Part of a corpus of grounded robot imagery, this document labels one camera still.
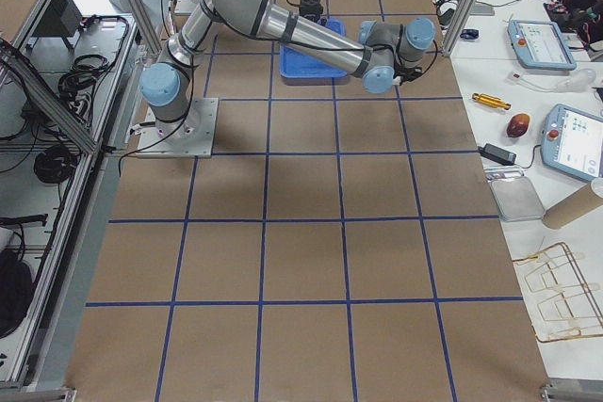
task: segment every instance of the touchscreen tablet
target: touchscreen tablet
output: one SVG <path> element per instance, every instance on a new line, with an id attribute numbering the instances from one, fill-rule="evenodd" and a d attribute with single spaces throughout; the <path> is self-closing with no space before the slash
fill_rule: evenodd
<path id="1" fill-rule="evenodd" d="M 584 181 L 603 176 L 603 119 L 555 105 L 546 118 L 541 152 L 546 165 Z"/>
<path id="2" fill-rule="evenodd" d="M 507 32 L 519 62 L 526 68 L 576 68 L 576 61 L 555 23 L 511 20 Z"/>

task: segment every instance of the wire frame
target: wire frame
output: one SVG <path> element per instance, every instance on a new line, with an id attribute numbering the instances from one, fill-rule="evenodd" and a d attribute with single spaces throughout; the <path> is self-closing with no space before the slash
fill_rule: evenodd
<path id="1" fill-rule="evenodd" d="M 532 318 L 540 343 L 603 336 L 603 313 L 594 296 L 601 287 L 586 281 L 578 265 L 582 258 L 565 242 L 557 242 L 513 260 L 540 316 Z"/>

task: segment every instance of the black electronic device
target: black electronic device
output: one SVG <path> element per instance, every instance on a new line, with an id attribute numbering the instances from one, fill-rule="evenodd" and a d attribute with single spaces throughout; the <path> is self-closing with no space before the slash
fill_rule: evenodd
<path id="1" fill-rule="evenodd" d="M 82 13 L 73 0 L 51 0 L 33 37 L 72 37 L 81 21 Z"/>
<path id="2" fill-rule="evenodd" d="M 503 150 L 498 146 L 486 143 L 484 146 L 479 146 L 481 157 L 497 162 L 501 165 L 513 165 L 515 163 L 516 154 L 510 151 Z"/>
<path id="3" fill-rule="evenodd" d="M 454 9 L 449 8 L 444 11 L 443 14 L 439 15 L 437 17 L 437 20 L 442 27 L 448 27 L 450 25 L 450 22 L 452 21 L 452 16 L 454 16 Z"/>

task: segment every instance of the screen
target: screen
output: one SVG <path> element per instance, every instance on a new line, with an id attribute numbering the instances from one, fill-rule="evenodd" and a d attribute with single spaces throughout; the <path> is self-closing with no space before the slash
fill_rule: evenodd
<path id="1" fill-rule="evenodd" d="M 601 172 L 603 122 L 565 110 L 557 162 L 591 176 Z"/>
<path id="2" fill-rule="evenodd" d="M 568 62 L 553 25 L 517 23 L 517 27 L 526 39 L 534 61 L 543 63 Z"/>

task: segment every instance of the black power adapter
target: black power adapter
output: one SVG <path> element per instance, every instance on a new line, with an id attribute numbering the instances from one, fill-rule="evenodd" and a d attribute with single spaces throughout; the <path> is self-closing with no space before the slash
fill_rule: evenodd
<path id="1" fill-rule="evenodd" d="M 479 146 L 478 150 L 480 151 L 481 157 L 485 157 L 486 159 L 492 160 L 493 162 L 497 162 L 501 165 L 509 166 L 515 163 L 515 153 L 503 150 L 502 148 L 491 145 L 490 143 Z"/>

